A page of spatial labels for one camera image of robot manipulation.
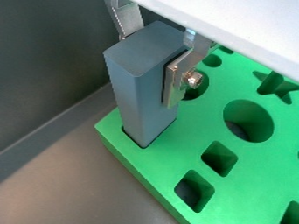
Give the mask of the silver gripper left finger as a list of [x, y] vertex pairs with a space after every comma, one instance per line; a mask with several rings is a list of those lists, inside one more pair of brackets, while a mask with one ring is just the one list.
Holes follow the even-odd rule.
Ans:
[[144, 28], [139, 5], [132, 0], [104, 0], [104, 2], [119, 33], [119, 39], [123, 40]]

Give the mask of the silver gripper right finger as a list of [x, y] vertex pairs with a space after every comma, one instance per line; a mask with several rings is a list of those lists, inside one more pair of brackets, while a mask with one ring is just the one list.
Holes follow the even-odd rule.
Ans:
[[212, 41], [192, 29], [186, 29], [183, 44], [186, 51], [164, 69], [163, 104], [168, 109], [179, 103], [187, 88], [196, 89], [202, 84], [203, 75], [196, 71], [196, 65], [208, 54]]

